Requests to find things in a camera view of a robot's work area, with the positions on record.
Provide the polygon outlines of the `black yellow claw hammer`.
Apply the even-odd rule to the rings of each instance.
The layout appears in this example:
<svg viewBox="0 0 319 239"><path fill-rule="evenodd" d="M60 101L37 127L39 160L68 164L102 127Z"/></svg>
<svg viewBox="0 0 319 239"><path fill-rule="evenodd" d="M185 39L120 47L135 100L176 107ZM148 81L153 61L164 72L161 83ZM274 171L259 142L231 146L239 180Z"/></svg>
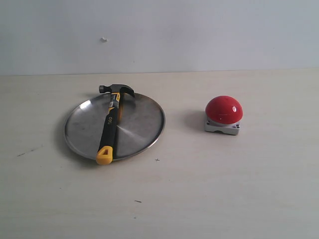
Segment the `black yellow claw hammer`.
<svg viewBox="0 0 319 239"><path fill-rule="evenodd" d="M114 158L116 129L118 123L118 112L122 95L128 94L135 97L134 90L123 84L112 84L110 86L99 86L99 93L110 93L108 113L105 118L102 136L96 155L96 162L100 165L110 164Z"/></svg>

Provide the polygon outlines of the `red dome push button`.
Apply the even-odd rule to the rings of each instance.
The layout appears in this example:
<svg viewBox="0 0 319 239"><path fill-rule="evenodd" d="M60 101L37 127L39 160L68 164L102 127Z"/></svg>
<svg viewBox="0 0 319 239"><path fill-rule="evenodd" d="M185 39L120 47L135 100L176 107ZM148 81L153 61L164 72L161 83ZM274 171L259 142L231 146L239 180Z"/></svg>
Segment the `red dome push button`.
<svg viewBox="0 0 319 239"><path fill-rule="evenodd" d="M238 135L243 109L240 103L230 96L217 96L205 107L205 131Z"/></svg>

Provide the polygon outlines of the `round steel plate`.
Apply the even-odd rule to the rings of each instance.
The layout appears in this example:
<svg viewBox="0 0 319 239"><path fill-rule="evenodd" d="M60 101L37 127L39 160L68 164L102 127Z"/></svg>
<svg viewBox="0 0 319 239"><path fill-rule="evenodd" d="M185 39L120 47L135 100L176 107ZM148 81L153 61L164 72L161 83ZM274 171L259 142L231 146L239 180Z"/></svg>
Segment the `round steel plate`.
<svg viewBox="0 0 319 239"><path fill-rule="evenodd" d="M95 160L107 116L110 94L95 96L77 106L64 125L64 138L76 154ZM158 140L165 125L165 115L153 99L135 94L125 95L116 132L119 161L150 148Z"/></svg>

